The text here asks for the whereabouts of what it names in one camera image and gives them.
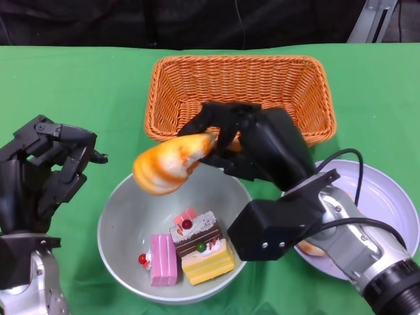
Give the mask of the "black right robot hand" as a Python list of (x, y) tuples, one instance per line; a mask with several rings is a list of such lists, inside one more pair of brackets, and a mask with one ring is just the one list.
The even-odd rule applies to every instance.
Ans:
[(261, 179), (288, 191), (315, 174), (300, 130), (282, 108), (244, 102), (204, 102), (179, 136), (219, 129), (215, 147), (200, 161), (238, 179)]

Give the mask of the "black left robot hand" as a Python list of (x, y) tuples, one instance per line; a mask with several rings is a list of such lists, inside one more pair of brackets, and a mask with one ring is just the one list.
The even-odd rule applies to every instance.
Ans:
[(1, 148), (1, 231), (48, 232), (51, 219), (84, 185), (88, 163), (105, 164), (97, 135), (39, 115)]

